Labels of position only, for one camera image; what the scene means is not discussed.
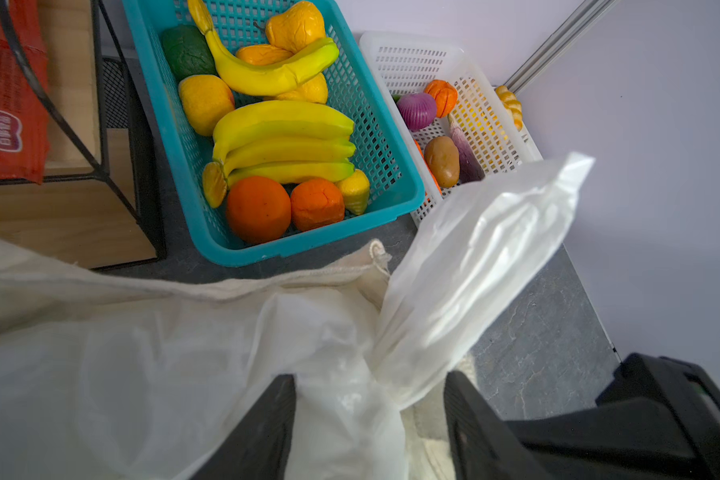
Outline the white plastic grocery bag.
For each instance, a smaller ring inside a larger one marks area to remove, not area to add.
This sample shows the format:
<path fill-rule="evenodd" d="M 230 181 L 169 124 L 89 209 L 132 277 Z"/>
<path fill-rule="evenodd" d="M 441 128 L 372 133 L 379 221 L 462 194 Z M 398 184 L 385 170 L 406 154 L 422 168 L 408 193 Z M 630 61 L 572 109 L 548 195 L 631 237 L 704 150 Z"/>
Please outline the white plastic grocery bag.
<path fill-rule="evenodd" d="M 0 479 L 187 479 L 280 374 L 290 479 L 404 479 L 402 412 L 442 382 L 558 250 L 593 159 L 457 188 L 379 307 L 356 284 L 71 305 L 0 335 Z"/>

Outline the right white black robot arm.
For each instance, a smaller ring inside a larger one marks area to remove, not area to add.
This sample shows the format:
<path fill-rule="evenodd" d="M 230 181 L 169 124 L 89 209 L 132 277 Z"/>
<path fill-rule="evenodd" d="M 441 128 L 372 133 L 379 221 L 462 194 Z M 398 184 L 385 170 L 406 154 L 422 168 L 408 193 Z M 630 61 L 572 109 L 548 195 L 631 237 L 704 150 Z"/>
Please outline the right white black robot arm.
<path fill-rule="evenodd" d="M 720 389 L 677 359 L 633 353 L 595 407 L 508 427 L 556 479 L 720 479 Z"/>

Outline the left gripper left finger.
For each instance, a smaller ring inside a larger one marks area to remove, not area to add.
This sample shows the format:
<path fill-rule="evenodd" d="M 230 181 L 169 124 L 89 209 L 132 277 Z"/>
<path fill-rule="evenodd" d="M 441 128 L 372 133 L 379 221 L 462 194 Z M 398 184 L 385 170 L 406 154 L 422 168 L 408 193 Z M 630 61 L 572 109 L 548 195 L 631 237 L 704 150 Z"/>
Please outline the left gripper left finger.
<path fill-rule="evenodd" d="M 194 474 L 201 479 L 282 479 L 296 412 L 295 379 L 277 376 L 219 449 Z"/>

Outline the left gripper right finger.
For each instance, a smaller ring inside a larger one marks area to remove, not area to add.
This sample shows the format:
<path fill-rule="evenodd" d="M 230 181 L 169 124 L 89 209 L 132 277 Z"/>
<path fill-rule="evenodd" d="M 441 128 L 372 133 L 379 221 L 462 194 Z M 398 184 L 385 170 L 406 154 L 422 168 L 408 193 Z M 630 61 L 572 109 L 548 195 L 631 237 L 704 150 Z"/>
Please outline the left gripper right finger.
<path fill-rule="evenodd" d="M 443 399 L 458 480 L 551 477 L 463 372 L 447 374 Z"/>

